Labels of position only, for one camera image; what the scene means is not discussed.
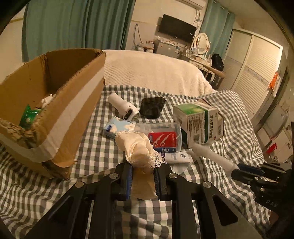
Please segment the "white foam tube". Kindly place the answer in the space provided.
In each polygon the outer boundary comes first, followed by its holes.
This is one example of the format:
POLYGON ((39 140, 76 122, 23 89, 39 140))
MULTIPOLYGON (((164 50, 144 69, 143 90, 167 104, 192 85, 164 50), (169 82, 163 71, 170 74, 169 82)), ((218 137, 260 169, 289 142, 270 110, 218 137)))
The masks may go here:
POLYGON ((202 156, 206 159, 212 160, 213 162, 215 162, 216 164, 221 166, 226 171, 226 173, 228 173, 229 175, 231 175, 233 170, 240 169, 235 163, 233 163, 233 162, 227 160, 226 158, 224 158, 223 156, 220 156, 219 154, 211 151, 210 148, 208 148, 206 146, 195 143, 195 144, 193 144, 192 151, 194 153, 196 153, 196 155, 198 155, 198 156, 202 156))

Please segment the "green white medicine box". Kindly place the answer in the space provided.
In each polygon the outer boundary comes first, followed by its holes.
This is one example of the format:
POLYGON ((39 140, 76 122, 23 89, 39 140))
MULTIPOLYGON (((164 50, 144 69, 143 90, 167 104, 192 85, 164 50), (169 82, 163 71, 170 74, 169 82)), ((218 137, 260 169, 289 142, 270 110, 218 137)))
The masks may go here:
POLYGON ((181 126, 182 146, 212 145, 224 135, 224 117, 204 100, 173 106, 173 120, 181 126))

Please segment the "red floss pick box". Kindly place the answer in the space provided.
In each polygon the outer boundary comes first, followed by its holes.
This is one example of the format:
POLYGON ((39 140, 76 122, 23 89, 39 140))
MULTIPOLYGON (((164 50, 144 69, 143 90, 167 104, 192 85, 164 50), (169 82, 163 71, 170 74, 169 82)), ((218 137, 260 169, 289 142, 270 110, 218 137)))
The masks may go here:
POLYGON ((179 123, 136 124, 134 131, 144 133, 157 152, 174 153, 181 151, 182 136, 179 123))

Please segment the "cream lace cloth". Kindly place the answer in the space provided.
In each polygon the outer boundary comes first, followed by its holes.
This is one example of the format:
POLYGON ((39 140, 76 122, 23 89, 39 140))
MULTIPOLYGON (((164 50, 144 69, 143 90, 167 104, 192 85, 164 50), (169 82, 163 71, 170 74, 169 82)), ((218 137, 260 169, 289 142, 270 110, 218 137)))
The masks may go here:
POLYGON ((131 196, 141 200, 156 198, 153 170, 166 163, 165 158, 153 149, 150 140, 142 132, 119 131, 115 142, 134 168, 131 196))

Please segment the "white BOP toothpaste tube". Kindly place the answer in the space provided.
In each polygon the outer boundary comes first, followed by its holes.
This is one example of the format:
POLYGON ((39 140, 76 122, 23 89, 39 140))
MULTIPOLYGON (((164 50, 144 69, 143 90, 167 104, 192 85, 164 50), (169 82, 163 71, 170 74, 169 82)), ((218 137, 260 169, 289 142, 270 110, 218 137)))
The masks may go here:
POLYGON ((186 151, 173 153, 162 152, 162 157, 165 158, 165 161, 168 164, 184 164, 194 162, 192 156, 186 151))

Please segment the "checkered bed sheet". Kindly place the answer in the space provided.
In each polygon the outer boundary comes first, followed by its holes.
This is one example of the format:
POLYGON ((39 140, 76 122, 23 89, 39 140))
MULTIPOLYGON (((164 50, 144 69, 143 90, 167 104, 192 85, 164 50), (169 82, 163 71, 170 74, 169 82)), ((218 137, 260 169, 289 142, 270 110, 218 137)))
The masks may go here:
MULTIPOLYGON (((67 181, 40 176, 22 166, 1 148, 1 219, 15 238, 23 238, 62 195, 81 180, 98 181, 122 162, 124 155, 103 128, 116 111, 108 96, 115 92, 138 106, 143 98, 159 92, 133 86, 105 86, 78 147, 75 164, 67 181)), ((211 150, 238 164, 264 162, 262 150, 241 98, 232 91, 203 93, 201 98, 217 107, 224 117, 224 136, 211 150)), ((182 173, 188 181, 210 181, 226 196, 259 233, 270 227, 270 213, 257 204, 249 186, 236 184, 224 170, 208 159, 198 159, 182 173)), ((171 203, 157 199, 131 198, 116 205, 117 238, 171 238, 171 203)))

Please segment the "blue cloud tissue pack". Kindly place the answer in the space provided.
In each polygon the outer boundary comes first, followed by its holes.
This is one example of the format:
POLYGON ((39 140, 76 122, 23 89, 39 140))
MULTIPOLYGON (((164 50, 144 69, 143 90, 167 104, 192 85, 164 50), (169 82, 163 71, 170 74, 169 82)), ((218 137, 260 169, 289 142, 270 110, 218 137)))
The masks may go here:
POLYGON ((135 122, 128 122, 118 117, 112 118, 103 128, 103 132, 110 138, 115 138, 120 131, 133 131, 136 126, 135 122))

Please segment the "white louvered wardrobe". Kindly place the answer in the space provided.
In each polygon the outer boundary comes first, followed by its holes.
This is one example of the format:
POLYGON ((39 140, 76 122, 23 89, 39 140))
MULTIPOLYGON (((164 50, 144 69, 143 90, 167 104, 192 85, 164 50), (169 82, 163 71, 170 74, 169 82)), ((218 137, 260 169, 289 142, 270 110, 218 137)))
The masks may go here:
POLYGON ((247 30, 233 29, 223 59, 225 78, 219 90, 239 95, 250 119, 261 109, 279 69, 282 45, 247 30))

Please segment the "green packet in box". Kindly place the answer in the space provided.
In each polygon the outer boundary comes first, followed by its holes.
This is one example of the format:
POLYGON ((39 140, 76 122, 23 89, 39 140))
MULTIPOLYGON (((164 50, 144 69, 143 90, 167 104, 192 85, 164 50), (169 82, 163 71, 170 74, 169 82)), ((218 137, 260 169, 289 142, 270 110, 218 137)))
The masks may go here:
POLYGON ((32 109, 30 107, 30 105, 28 104, 25 107, 25 110, 24 110, 24 112, 22 114, 19 125, 23 129, 30 129, 30 127, 31 127, 33 121, 35 120, 36 116, 39 115, 41 111, 42 111, 41 108, 32 109))

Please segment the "cardboard box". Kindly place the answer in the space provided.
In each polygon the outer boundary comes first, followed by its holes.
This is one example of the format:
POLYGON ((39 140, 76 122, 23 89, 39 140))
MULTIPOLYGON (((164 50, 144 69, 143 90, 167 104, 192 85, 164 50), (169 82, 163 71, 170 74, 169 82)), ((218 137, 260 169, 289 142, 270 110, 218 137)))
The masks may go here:
POLYGON ((48 178, 68 179, 81 137, 104 87, 106 53, 47 52, 1 83, 1 144, 18 162, 48 178), (19 123, 27 105, 41 108, 30 129, 19 123))

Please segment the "black bag on chair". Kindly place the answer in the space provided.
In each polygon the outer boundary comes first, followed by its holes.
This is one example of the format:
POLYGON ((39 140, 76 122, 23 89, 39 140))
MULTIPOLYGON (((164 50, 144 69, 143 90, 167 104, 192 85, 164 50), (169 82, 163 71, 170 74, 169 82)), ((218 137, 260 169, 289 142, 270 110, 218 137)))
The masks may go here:
POLYGON ((224 70, 223 61, 219 54, 216 54, 216 53, 213 54, 211 57, 211 60, 212 60, 212 65, 211 65, 212 68, 221 72, 224 70))

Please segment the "wooden vanity desk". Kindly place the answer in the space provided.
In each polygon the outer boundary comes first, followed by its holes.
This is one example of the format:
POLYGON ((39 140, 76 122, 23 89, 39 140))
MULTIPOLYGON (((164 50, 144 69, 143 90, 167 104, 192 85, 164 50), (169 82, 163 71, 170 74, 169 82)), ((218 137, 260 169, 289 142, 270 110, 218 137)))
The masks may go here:
POLYGON ((204 77, 209 82, 209 84, 212 86, 213 89, 217 90, 219 89, 222 81, 225 79, 225 74, 222 71, 219 71, 201 61, 198 61, 196 59, 190 58, 188 56, 185 56, 183 54, 180 54, 179 56, 180 60, 186 61, 191 63, 192 65, 196 66, 198 69, 205 72, 204 77))

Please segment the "cream quilted blanket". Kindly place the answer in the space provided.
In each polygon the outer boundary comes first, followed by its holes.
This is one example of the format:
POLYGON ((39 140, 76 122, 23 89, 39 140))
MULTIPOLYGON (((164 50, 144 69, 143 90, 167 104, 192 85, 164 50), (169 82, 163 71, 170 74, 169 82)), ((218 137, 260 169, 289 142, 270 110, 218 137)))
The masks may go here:
POLYGON ((197 67, 183 60, 133 50, 105 52, 107 85, 128 85, 192 97, 216 92, 197 67))

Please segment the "round vanity mirror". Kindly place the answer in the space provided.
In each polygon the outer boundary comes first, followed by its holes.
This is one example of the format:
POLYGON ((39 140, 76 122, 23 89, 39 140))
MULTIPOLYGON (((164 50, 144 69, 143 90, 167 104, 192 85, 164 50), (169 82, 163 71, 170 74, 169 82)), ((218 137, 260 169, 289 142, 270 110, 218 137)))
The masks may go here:
POLYGON ((199 33, 194 37, 190 51, 193 55, 204 55, 210 47, 209 38, 206 33, 199 33))

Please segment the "teal curtain right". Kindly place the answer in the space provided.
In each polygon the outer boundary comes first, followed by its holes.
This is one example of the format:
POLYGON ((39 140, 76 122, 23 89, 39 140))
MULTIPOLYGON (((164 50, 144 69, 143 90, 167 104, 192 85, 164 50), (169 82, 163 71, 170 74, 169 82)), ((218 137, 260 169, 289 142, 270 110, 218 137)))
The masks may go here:
POLYGON ((200 33, 210 42, 208 54, 218 54, 224 59, 235 22, 235 14, 216 1, 208 1, 200 33))

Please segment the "teal curtain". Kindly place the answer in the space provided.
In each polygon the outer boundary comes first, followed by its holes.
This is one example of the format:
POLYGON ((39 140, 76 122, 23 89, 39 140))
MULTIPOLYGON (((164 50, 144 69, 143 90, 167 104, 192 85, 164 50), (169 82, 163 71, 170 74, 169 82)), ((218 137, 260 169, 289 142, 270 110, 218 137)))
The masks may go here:
POLYGON ((53 50, 124 50, 135 1, 30 1, 22 26, 22 60, 53 50))
POLYGON ((208 54, 218 54, 224 59, 235 22, 235 14, 216 1, 208 1, 200 33, 210 42, 208 54))

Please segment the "grey mini fridge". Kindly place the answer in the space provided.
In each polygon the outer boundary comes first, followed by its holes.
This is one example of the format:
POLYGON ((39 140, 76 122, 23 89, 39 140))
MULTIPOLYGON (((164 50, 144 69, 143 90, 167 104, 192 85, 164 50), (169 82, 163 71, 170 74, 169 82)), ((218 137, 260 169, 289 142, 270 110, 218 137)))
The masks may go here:
POLYGON ((162 41, 155 41, 155 53, 160 55, 165 55, 172 58, 178 58, 180 48, 162 42, 162 41))

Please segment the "white air conditioner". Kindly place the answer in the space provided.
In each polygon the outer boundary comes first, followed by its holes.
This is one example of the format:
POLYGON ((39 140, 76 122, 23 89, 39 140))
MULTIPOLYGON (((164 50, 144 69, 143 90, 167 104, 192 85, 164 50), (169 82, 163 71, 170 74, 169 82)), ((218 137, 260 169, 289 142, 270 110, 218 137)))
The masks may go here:
POLYGON ((204 0, 178 0, 192 8, 202 10, 206 6, 206 1, 204 0))

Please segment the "teal curtain left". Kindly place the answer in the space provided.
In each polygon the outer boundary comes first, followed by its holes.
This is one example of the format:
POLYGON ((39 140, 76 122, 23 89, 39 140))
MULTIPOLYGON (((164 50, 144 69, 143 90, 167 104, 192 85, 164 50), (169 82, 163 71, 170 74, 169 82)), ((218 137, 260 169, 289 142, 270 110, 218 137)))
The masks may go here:
POLYGON ((30 1, 22 26, 22 60, 53 50, 124 50, 135 1, 30 1))

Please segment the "black wall television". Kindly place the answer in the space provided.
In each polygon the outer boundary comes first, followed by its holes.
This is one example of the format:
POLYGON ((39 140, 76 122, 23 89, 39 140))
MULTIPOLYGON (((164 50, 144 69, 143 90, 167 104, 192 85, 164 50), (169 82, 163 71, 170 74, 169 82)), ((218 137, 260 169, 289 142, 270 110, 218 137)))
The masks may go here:
POLYGON ((196 27, 178 18, 163 15, 158 32, 191 43, 196 32, 196 27))

